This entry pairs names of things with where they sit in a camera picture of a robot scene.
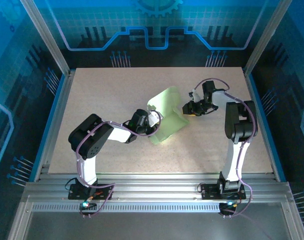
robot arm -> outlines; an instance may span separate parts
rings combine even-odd
[[[124,127],[118,127],[112,124],[104,124],[99,127],[81,146],[79,154],[82,156],[80,163],[81,177],[88,185],[97,184],[95,161],[96,155],[99,153],[107,140],[114,140],[121,143],[131,143],[136,140],[137,136],[132,134],[151,134],[157,128],[159,116],[154,111],[148,114],[142,109],[138,109],[128,124],[123,124]],[[68,141],[71,143],[71,148],[76,151],[77,146],[92,131],[98,124],[103,123],[103,120],[91,114],[84,120],[69,136]]]
[[[218,109],[225,111],[225,134],[229,139],[229,145],[225,166],[220,173],[217,183],[219,198],[225,198],[229,194],[239,192],[242,187],[236,168],[238,168],[241,178],[245,153],[250,145],[247,140],[253,132],[253,122],[244,105],[236,101],[229,94],[226,94],[224,89],[216,89],[213,81],[204,82],[202,88],[204,93],[203,99],[197,95],[194,89],[189,93],[192,100],[183,106],[183,114],[201,116]],[[245,101],[244,103],[253,113],[255,124],[257,125],[254,102]],[[239,155],[243,143],[243,150],[241,155]]]

enclosure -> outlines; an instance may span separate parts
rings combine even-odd
[[[76,176],[73,128],[91,113],[127,120],[170,86],[183,103],[205,78],[255,102],[245,215],[262,226],[202,209],[219,204],[202,201],[198,184],[224,165],[224,112],[187,118],[158,148],[107,142],[97,174],[117,188],[82,222],[82,201],[64,188]],[[0,0],[0,239],[93,229],[108,239],[267,239],[260,228],[304,239],[304,0]]]

green cloth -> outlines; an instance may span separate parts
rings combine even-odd
[[[177,109],[180,102],[181,96],[177,87],[171,86],[147,103],[148,110],[156,110],[163,116],[159,130],[150,137],[153,144],[159,144],[189,123],[181,110]]]

metal base plate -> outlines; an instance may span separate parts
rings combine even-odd
[[[97,195],[93,198],[93,200],[105,200],[112,190],[112,187],[105,187],[105,188],[88,188],[82,186],[80,184],[71,184],[70,191],[68,193],[69,200],[86,200],[90,196],[94,195],[95,193],[102,192],[100,195]]]
[[[246,193],[244,185],[241,185],[240,190],[235,193],[220,194],[217,184],[200,184],[202,200],[245,200]]]

glass panel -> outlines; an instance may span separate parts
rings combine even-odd
[[[0,0],[0,239],[39,148],[58,85],[54,75],[62,73],[21,3]]]
[[[286,179],[291,183],[294,193],[302,192],[304,190],[304,0],[292,2],[254,68],[253,77]]]
[[[236,67],[278,0],[35,2],[70,68]]]

